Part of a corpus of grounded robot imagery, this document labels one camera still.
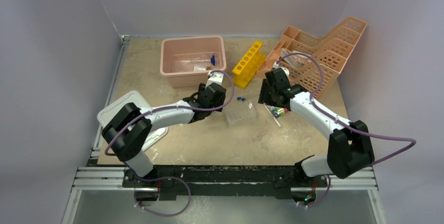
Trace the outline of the clear well plate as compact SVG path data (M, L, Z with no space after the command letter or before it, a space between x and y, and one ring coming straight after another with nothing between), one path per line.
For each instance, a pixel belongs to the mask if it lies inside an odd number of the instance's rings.
M249 100L237 101L223 109L228 126L244 123L257 117L257 111Z

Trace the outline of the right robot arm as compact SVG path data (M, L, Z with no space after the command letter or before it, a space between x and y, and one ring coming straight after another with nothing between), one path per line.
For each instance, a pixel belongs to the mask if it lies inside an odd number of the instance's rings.
M265 74L259 94L260 104L285 108L314 126L328 141L325 155L312 155L295 163L294 179L306 186L318 175L334 175L344 179L371 165L374 152L367 125L334 115L301 85L291 85L282 68Z

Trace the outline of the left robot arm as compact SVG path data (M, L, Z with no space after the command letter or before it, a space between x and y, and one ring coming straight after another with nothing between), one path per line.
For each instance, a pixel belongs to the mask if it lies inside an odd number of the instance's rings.
M147 136L160 128L191 124L221 111L226 89L217 83L200 84L196 93L179 102L142 110L135 103L125 104L103 128L101 135L118 160L136 173L136 181L144 187L153 185L156 172L142 151Z

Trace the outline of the small white plastic bag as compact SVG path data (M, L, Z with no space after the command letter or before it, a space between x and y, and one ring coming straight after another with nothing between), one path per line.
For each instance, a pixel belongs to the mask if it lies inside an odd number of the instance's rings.
M194 72L206 71L206 70L207 70L207 66L205 66L205 65L194 65L194 68L193 68Z

